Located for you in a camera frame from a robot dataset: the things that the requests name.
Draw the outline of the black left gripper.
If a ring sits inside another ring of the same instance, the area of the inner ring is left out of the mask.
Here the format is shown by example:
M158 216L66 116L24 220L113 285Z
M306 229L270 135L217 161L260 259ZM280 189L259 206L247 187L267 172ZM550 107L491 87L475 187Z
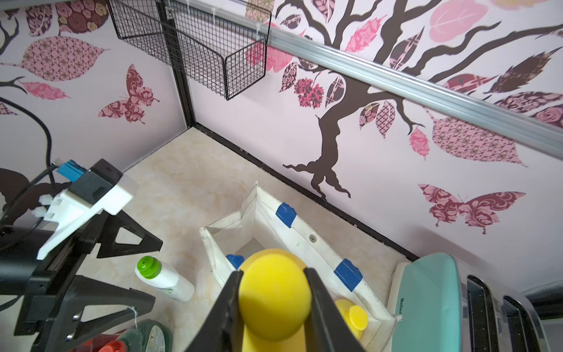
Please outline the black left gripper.
M96 243L99 259L161 250L163 241L126 212L95 215L39 260L39 249L53 235L36 227L1 226L1 295L15 296L1 310L21 303L13 334L38 332L33 351L71 351L152 311L155 297L148 293L75 276Z

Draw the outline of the orange soap bottle yellow cap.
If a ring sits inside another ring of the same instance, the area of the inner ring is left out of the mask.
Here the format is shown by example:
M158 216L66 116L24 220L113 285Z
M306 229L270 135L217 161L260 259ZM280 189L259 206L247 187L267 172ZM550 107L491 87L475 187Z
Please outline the orange soap bottle yellow cap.
M304 324L312 310L306 264L282 249L247 259L238 289L243 351L305 351Z
M347 299L338 299L334 303L353 336L360 340L369 323L365 309Z

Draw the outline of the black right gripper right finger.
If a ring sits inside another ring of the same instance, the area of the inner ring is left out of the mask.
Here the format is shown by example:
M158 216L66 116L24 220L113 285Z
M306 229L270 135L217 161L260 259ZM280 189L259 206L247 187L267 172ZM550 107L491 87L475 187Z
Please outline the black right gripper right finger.
M306 351L364 352L315 269L303 272L312 292L312 308L304 324Z

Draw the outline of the white canvas Doraemon shopping bag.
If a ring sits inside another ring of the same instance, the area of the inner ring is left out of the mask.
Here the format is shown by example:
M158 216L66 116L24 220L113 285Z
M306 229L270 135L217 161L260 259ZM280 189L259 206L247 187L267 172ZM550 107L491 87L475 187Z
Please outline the white canvas Doraemon shopping bag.
M359 339L367 351L384 351L397 319L388 312L362 271L341 258L294 208L255 185L246 195L240 211L214 221L199 230L211 271L225 285L233 271L253 254L281 249L314 268L334 299L347 299L366 310L367 329Z

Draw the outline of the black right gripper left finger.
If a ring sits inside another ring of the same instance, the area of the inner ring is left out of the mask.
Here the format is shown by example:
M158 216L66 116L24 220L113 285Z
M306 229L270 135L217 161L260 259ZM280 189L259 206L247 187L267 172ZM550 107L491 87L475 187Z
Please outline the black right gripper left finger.
M242 351L243 319L238 301L242 278L243 271L230 274L202 328L186 351Z

